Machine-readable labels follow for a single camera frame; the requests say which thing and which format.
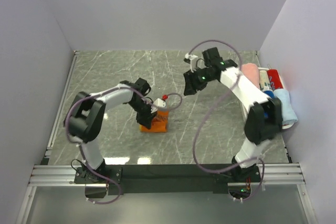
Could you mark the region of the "grey orange giraffe towel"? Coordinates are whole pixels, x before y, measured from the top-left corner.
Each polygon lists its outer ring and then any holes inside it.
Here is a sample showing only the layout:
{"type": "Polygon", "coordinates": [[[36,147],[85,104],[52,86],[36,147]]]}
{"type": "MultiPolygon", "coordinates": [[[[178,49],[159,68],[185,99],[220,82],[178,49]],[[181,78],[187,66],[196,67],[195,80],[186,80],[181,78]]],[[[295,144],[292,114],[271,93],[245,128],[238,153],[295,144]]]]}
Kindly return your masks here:
{"type": "Polygon", "coordinates": [[[139,126],[139,129],[146,133],[165,133],[167,132],[168,119],[169,111],[158,111],[156,117],[152,120],[150,129],[142,125],[139,126]]]}

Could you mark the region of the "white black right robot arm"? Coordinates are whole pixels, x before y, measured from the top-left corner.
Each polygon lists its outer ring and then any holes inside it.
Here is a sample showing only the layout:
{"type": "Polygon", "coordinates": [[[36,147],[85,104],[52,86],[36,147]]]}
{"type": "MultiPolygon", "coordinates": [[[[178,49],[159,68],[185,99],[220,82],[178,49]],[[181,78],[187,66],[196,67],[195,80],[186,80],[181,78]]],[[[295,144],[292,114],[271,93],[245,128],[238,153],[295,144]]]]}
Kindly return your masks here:
{"type": "Polygon", "coordinates": [[[184,61],[190,69],[183,74],[184,95],[194,95],[203,90],[207,83],[217,80],[231,88],[247,112],[245,140],[233,157],[230,169],[234,180],[242,182],[252,174],[258,158],[272,139],[282,130],[281,101],[271,98],[257,88],[239,69],[233,60],[223,60],[217,48],[203,51],[204,68],[199,68],[198,56],[186,54],[184,61]]]}

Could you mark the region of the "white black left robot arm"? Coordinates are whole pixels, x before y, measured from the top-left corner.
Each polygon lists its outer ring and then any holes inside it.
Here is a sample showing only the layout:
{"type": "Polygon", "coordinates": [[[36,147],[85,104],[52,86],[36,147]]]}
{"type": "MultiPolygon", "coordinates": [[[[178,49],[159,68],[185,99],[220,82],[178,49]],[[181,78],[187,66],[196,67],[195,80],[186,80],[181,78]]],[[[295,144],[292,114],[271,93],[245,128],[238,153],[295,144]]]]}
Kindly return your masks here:
{"type": "Polygon", "coordinates": [[[137,113],[137,123],[151,128],[156,109],[146,100],[151,87],[139,78],[135,83],[122,81],[115,87],[100,93],[79,92],[64,120],[66,136],[70,143],[79,147],[87,177],[94,183],[109,181],[110,175],[98,146],[104,114],[106,110],[128,104],[137,113]]]}

